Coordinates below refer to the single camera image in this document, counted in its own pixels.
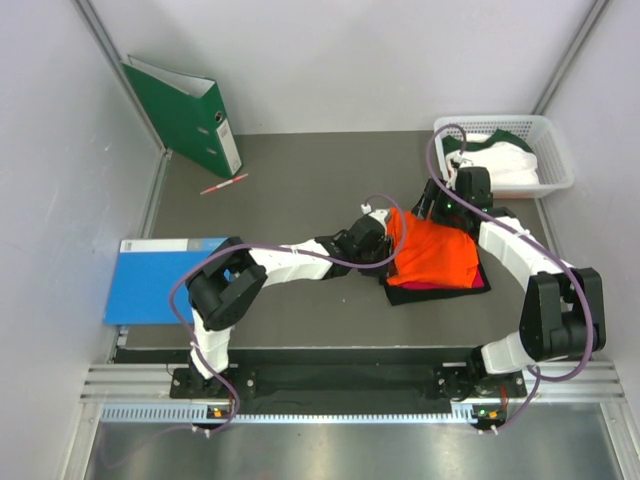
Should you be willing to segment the aluminium rail frame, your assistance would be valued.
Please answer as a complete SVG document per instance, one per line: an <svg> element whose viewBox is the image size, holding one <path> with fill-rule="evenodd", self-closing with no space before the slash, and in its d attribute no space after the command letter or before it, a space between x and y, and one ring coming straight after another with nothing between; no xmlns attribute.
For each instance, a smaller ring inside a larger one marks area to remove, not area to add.
<svg viewBox="0 0 640 480"><path fill-rule="evenodd" d="M170 398L162 365L96 365L81 393L78 479L635 479L639 432L617 372L498 394L440 413L244 415Z"/></svg>

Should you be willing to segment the magenta t shirt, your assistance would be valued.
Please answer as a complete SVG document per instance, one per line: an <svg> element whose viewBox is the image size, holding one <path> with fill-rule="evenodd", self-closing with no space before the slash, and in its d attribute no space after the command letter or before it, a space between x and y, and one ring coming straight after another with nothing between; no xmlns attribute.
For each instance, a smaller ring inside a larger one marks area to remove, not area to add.
<svg viewBox="0 0 640 480"><path fill-rule="evenodd" d="M484 280L482 270L480 267L477 267L474 270L474 278L470 286L453 286L429 282L406 282L401 284L400 287L407 290L470 290L484 288L485 284L486 282Z"/></svg>

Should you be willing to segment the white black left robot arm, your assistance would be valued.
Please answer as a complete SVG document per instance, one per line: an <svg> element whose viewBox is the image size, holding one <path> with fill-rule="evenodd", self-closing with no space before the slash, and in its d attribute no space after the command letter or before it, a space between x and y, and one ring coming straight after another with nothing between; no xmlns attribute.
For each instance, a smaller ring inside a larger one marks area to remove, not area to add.
<svg viewBox="0 0 640 480"><path fill-rule="evenodd" d="M329 280L347 275L356 264L390 256L388 209L360 217L348 230L320 236L282 251L240 249L220 255L186 281L196 345L191 351L192 384L205 396L226 387L231 331L266 287L297 280Z"/></svg>

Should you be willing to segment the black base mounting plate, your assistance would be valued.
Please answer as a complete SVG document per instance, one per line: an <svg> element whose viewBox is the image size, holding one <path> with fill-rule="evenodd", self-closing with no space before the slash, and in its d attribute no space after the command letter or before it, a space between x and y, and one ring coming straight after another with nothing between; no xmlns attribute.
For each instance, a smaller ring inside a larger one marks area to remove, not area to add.
<svg viewBox="0 0 640 480"><path fill-rule="evenodd" d="M467 399L522 399L521 374L477 386L462 365L408 363L249 364L222 373L245 415L449 413Z"/></svg>

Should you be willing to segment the white folded t shirt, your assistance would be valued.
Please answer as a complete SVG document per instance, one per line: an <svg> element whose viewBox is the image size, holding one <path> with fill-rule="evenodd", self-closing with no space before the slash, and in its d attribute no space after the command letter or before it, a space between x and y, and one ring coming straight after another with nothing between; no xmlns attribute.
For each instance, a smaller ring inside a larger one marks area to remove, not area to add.
<svg viewBox="0 0 640 480"><path fill-rule="evenodd" d="M484 167L489 171L492 187L532 186L539 184L536 155L503 144L478 152L457 151L470 159L472 167Z"/></svg>

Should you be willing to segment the black t shirt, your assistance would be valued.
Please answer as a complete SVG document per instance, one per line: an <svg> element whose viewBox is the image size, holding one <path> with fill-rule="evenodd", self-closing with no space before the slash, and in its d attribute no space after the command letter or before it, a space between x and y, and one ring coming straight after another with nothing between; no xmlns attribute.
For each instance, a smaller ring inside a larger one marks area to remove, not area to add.
<svg viewBox="0 0 640 480"><path fill-rule="evenodd" d="M479 289L459 289L459 290L407 290L400 286L389 285L385 278L379 279L379 284L383 287L385 295L392 306L400 306L411 303L435 301L435 300L448 300L454 298L460 298L465 296L480 295L488 293L492 290L489 279L485 273L482 264L478 267L481 268L486 282L484 288Z"/></svg>

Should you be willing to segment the green lever arch binder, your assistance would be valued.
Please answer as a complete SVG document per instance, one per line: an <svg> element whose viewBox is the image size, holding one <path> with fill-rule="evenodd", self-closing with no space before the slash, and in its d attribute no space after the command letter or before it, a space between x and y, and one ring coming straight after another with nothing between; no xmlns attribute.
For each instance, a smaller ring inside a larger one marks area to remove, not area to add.
<svg viewBox="0 0 640 480"><path fill-rule="evenodd" d="M242 168L218 83L130 56L123 70L168 149L229 179Z"/></svg>

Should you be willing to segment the dark green t shirt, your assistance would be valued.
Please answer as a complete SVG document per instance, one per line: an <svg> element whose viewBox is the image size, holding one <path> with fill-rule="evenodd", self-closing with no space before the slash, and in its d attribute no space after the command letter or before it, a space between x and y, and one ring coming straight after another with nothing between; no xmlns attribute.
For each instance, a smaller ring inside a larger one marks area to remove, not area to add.
<svg viewBox="0 0 640 480"><path fill-rule="evenodd" d="M478 152L487 150L492 147L508 144L515 146L526 153L532 153L533 149L517 135L502 129L496 129L491 135L471 133L466 134L465 152ZM442 149L445 155L459 150L463 146L463 142L455 137L448 135L442 139Z"/></svg>

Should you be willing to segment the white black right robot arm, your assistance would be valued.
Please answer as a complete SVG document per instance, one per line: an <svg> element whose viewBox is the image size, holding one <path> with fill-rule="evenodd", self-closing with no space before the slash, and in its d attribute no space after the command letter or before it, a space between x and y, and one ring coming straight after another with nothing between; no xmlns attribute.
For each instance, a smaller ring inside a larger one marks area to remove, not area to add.
<svg viewBox="0 0 640 480"><path fill-rule="evenodd" d="M486 169L462 169L451 187L439 178L428 180L412 212L469 234L525 292L518 330L472 351L466 380L474 393L490 395L502 385L503 375L540 361L590 358L604 348L600 274L562 261L543 247L512 211L494 206Z"/></svg>

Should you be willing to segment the blue clip file folder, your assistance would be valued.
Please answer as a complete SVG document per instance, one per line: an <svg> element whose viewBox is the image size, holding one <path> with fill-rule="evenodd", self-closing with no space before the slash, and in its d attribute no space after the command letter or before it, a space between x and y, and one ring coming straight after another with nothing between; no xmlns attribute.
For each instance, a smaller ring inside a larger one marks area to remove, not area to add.
<svg viewBox="0 0 640 480"><path fill-rule="evenodd" d="M177 325L169 294L213 253L222 238L127 239L121 242L103 321L106 325Z"/></svg>

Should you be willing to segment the orange t shirt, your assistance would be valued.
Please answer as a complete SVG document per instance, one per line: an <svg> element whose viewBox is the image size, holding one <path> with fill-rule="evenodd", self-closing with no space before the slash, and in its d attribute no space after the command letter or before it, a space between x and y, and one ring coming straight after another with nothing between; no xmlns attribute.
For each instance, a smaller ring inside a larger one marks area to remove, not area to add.
<svg viewBox="0 0 640 480"><path fill-rule="evenodd" d="M405 219L407 235L393 261L394 268L387 280L390 286L428 284L471 288L478 285L480 261L475 243L467 233L392 208L386 230L393 247L402 237L402 219Z"/></svg>

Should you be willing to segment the white plastic basket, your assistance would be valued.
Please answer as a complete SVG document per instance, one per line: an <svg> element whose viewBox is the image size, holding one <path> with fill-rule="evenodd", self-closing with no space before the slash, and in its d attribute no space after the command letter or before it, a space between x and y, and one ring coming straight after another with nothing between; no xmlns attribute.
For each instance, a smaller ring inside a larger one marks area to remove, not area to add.
<svg viewBox="0 0 640 480"><path fill-rule="evenodd" d="M492 187L496 198L542 198L554 191L573 185L574 174L571 169L568 150L558 140L557 131L551 121L536 115L480 115L440 117L434 123L434 129L440 134L434 141L439 168L447 183L449 172L442 139L448 135L461 139L464 151L466 134L491 135L496 129L509 131L524 140L537 157L539 184L532 186Z"/></svg>

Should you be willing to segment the red white pen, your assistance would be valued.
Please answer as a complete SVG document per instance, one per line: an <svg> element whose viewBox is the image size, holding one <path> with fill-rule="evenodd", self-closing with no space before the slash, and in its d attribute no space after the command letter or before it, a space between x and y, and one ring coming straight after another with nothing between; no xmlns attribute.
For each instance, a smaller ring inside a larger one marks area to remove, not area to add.
<svg viewBox="0 0 640 480"><path fill-rule="evenodd" d="M219 190L221 190L223 188L226 188L226 187L228 187L230 185L233 185L233 184L235 184L235 183L237 183L239 181L244 180L248 176L249 176L249 174L247 174L247 173L239 175L239 176L236 176L234 178L231 178L231 179L226 180L224 182L221 182L221 183L219 183L217 185L214 185L214 186L211 186L209 188L206 188L206 189L202 190L201 192L199 192L199 195L207 195L207 194L211 194L211 193L213 193L215 191L219 191Z"/></svg>

